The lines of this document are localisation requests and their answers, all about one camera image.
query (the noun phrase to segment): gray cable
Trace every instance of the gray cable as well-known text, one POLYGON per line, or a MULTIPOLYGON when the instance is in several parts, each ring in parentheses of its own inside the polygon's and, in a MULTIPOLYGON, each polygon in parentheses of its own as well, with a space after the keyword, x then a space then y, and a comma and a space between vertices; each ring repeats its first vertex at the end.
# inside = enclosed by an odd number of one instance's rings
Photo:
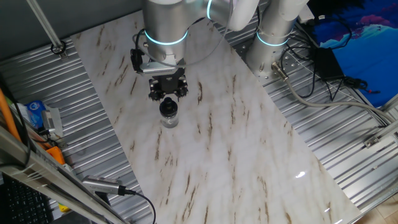
MULTIPOLYGON (((234 3, 233 3, 233 1, 230 1, 230 2, 229 2, 229 17, 228 17, 228 21, 227 21, 226 26, 225 26, 225 31, 224 31, 223 36, 220 38, 220 41, 217 43, 216 47, 215 47, 208 55, 206 55, 205 57, 203 57, 203 58, 200 59, 200 60, 197 60, 196 62, 192 62, 192 63, 186 64, 186 65, 172 65, 172 64, 167 64, 167 63, 158 61, 156 58, 154 58, 151 54, 149 54, 149 52, 148 52, 147 50, 145 50, 144 48, 142 48, 140 45, 138 45, 138 47, 139 47, 140 50, 142 50, 142 52, 143 52, 146 56, 148 56, 150 59, 152 59, 152 60, 155 61, 155 62, 158 62, 159 64, 165 65, 165 66, 174 67, 174 68, 186 68, 187 66, 196 65, 196 64, 198 64, 199 62, 204 61, 204 60, 205 60, 206 58, 208 58, 210 55, 212 55, 213 52, 218 48, 218 46, 220 45, 220 43, 225 39, 225 35, 226 35, 227 31, 228 31, 228 26, 229 26, 229 22, 230 22, 230 20, 231 20, 231 16, 232 16, 233 9, 234 9, 234 3)), ((137 35, 137 34, 134 34, 133 37, 132 37, 132 41, 133 41, 134 43, 136 43, 136 41, 135 41, 135 36, 136 36, 136 35, 137 35)))
POLYGON ((368 110, 371 110, 383 117, 385 117, 387 120, 389 120, 391 123, 393 123, 395 120, 393 118, 391 118, 388 114, 386 114, 385 112, 374 108, 373 106, 369 106, 366 105, 364 103, 357 103, 357 102, 333 102, 333 103, 311 103, 308 101, 305 101, 303 98, 301 98, 296 91, 293 89, 292 84, 290 83, 289 79, 285 80, 286 85, 288 86, 288 88, 291 90, 292 94, 294 95, 294 97, 296 97, 296 99, 299 100, 299 102, 308 105, 308 106, 313 106, 313 107, 326 107, 326 106, 340 106, 340 105, 349 105, 349 106, 359 106, 368 110))

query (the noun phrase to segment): marble surface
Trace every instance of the marble surface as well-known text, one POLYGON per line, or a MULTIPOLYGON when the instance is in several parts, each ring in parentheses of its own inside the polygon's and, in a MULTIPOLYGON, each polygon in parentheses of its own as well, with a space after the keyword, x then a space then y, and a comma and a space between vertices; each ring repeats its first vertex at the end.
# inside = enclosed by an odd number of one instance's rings
MULTIPOLYGON (((225 40, 186 69, 180 122, 163 127, 130 61, 141 28, 137 12, 72 40, 157 223, 334 224, 360 214, 225 40)), ((221 35, 205 19, 187 38, 192 63, 221 35)))

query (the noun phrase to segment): black keyboard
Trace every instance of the black keyboard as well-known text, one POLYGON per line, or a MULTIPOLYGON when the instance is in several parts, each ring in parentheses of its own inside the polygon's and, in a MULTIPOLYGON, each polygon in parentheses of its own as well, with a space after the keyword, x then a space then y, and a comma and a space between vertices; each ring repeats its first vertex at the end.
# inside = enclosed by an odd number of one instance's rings
POLYGON ((46 224, 53 221, 49 198, 3 174, 1 189, 2 217, 16 224, 46 224))

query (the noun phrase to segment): silver pipe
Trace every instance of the silver pipe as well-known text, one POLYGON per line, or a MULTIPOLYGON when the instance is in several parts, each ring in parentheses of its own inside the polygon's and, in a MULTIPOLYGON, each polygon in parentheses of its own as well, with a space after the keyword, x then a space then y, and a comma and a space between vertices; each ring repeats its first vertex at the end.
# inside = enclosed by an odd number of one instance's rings
POLYGON ((52 29, 49 21, 47 20, 46 16, 44 15, 42 9, 40 8, 39 4, 37 4, 36 0, 26 0, 29 4, 32 11, 35 13, 37 19, 41 23, 44 31, 47 33, 48 37, 50 38, 52 44, 57 49, 61 50, 63 48, 63 43, 57 37, 55 31, 52 29))

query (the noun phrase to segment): glass jar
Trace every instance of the glass jar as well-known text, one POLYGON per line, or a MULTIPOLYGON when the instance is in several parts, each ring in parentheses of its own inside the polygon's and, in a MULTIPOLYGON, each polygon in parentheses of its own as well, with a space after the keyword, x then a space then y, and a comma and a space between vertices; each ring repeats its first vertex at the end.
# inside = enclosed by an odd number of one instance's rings
POLYGON ((166 128, 174 128, 178 125, 178 106, 170 97, 166 97, 159 106, 162 115, 161 122, 166 128))

